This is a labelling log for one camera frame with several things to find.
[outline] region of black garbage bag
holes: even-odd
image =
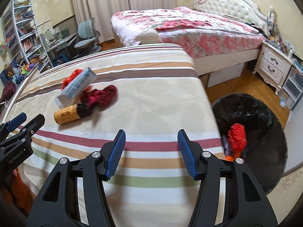
[[[244,125],[247,145],[242,157],[265,193],[278,184],[286,165],[287,144],[281,124],[264,102],[247,94],[232,94],[216,100],[212,109],[221,136],[230,127]]]

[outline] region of striped tablecloth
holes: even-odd
[[[57,125],[54,99],[63,79],[88,66],[98,76],[92,87],[114,85],[116,98],[90,117]],[[19,167],[22,180],[35,195],[60,158],[85,158],[112,140],[119,129],[125,130],[126,146],[116,175],[104,183],[118,227],[187,226],[199,183],[188,176],[178,151],[180,129],[223,158],[211,105],[192,59],[173,44],[114,49],[48,70],[25,88],[7,120],[20,112],[27,114],[28,121],[39,113],[45,116],[45,125],[33,136],[34,154]],[[86,222],[78,182],[81,217]]]

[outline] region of pink floral blanket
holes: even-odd
[[[186,7],[122,11],[111,22],[126,46],[138,45],[142,31],[155,29],[163,42],[182,46],[192,58],[251,50],[264,40],[249,25]]]

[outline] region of trash can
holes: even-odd
[[[247,145],[241,157],[269,194],[282,177],[287,160],[286,138],[276,115],[248,94],[222,97],[212,109],[221,136],[235,123],[245,127]]]

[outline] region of white bedside table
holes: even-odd
[[[258,72],[266,83],[276,88],[275,93],[278,95],[291,66],[292,60],[286,54],[263,42],[253,74]]]

